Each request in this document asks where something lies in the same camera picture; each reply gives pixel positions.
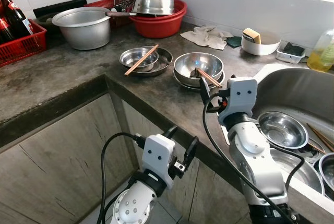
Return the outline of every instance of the white bowl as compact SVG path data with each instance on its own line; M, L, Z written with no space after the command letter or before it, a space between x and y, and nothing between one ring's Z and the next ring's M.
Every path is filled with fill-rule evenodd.
M276 51L281 39L277 34L272 32L261 32L261 44L256 44L246 40L243 36L241 38L241 46L247 53L254 55L268 55Z

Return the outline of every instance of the black cable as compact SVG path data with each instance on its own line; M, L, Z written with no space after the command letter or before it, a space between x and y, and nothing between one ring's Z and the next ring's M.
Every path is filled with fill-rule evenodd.
M275 149L279 150L280 152L283 152L283 153L288 154L288 155L292 155L292 156L297 157L297 158L299 158L299 159L301 160L301 161L298 163L298 165L297 165L294 169L292 169L292 171L290 172L290 174L289 174L289 176L288 176L288 178L287 178L287 181L286 181L286 183L285 183L285 188L286 188L287 191L288 191L289 186L290 186L290 181L291 181L292 177L294 176L295 172L297 172L297 170L304 164L305 159L304 159L304 157L302 157L302 156L300 156L300 155L298 155L298 154L296 154L296 153L294 153L294 152L291 152L291 151L289 151L289 150L286 150L286 149L284 149L284 148L281 148L281 147L277 146L275 143L270 143L270 144L271 144Z
M101 219L102 219L102 215L104 212L104 205L105 205L105 168L104 168L104 154L105 154L105 150L107 148L107 146L109 145L109 143L116 137L119 136L128 136L130 138L133 138L134 136L132 134L128 134L128 133L117 133L114 134L113 136L111 136L107 142L104 144L102 152L101 152L101 172L102 172L102 197L101 197L101 208L100 208L100 213L99 213L99 217L98 217L98 221L97 224L101 223Z
M212 145L214 146L214 148L216 149L216 151L219 153L219 155L231 166L231 168L233 169L233 171L251 188L253 189L256 193L258 193L263 199L265 199L272 208L274 208L283 218L285 218L288 223L290 224L294 224L293 221L290 219L289 216L287 216L282 209L280 209L274 202L271 201L271 199L269 197L267 197L264 193L262 193L246 176L244 176L238 168L236 168L234 166L234 164L229 160L229 158L224 154L224 152L220 149L220 147L217 145L216 141L212 138L211 133L209 131L209 128L207 126L206 123L206 115L207 115L207 108L209 103L211 102L211 100L214 97L217 97L218 94L214 93L212 94L209 99L207 100L207 102L204 105L204 109L203 109L203 115L202 115L202 120L203 120L203 125L204 125L204 129L205 132L207 133Z
M117 198L125 191L128 190L130 187L132 186L132 184L128 184L128 186L122 190L118 195L116 195L114 198L112 198L112 200L106 205L103 214L102 214L102 224L105 224L105 215L106 212L108 212L108 209L111 207L111 205L117 200Z

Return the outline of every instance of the pot handle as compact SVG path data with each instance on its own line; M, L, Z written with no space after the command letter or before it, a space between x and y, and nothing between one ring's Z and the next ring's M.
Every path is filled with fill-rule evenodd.
M105 12L106 16L109 17L130 17L130 16L136 16L136 13L123 13L120 11L106 11Z

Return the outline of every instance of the bottle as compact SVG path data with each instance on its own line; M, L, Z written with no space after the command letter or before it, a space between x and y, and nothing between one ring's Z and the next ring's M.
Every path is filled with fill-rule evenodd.
M10 25L8 24L5 17L1 15L0 15L0 37L2 39L2 44L15 40Z
M33 34L30 21L21 9L11 0L1 0L7 21L11 25L16 37L21 38Z
M327 72L334 64L334 29L324 32L307 60L311 69Z

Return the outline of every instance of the yellow liquid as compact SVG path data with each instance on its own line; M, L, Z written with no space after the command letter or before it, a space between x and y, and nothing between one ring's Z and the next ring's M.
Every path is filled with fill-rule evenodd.
M320 58L321 54L321 52L313 51L307 60L307 66L313 70L327 72L332 67L332 65L324 64Z

